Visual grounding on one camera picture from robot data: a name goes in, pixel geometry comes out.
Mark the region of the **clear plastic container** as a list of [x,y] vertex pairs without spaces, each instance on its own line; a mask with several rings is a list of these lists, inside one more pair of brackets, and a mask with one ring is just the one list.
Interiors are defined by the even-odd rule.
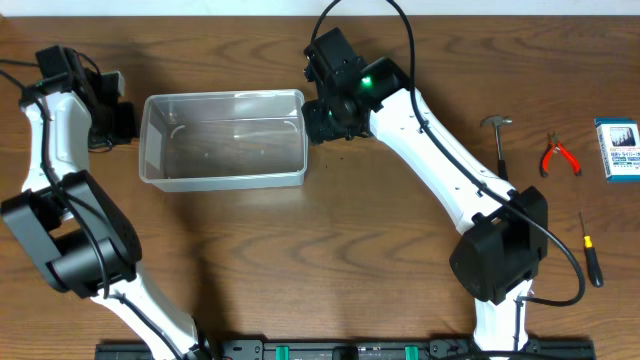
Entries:
[[300,186],[309,142],[297,89],[150,96],[139,176],[164,192]]

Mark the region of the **small steel claw hammer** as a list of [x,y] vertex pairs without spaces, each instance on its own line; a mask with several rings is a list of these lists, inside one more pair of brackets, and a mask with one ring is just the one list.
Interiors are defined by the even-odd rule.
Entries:
[[505,117],[502,115],[492,115],[485,118],[482,122],[482,126],[492,125],[495,133],[496,146],[497,146],[497,166],[498,166],[498,176],[508,181],[508,171],[506,161],[504,159],[503,154],[503,146],[502,146],[502,136],[501,136],[501,128],[507,125],[511,125],[513,120],[510,117]]

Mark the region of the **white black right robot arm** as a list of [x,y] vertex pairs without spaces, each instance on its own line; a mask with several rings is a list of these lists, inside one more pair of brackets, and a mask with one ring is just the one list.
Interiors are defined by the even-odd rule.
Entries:
[[547,203],[535,188],[517,191],[492,173],[431,113],[409,77],[388,58],[307,58],[318,97],[303,106],[312,143],[373,137],[418,175],[461,239],[449,264],[475,300],[475,345],[524,349],[525,305],[547,254]]

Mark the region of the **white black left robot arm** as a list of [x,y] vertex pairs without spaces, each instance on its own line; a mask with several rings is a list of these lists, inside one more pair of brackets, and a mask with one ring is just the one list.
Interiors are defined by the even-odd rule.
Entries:
[[42,81],[19,88],[30,165],[21,192],[2,202],[1,218],[45,281],[111,310],[154,359],[214,358],[195,319],[146,272],[133,225],[89,172],[93,140],[110,138],[122,75],[45,71]]

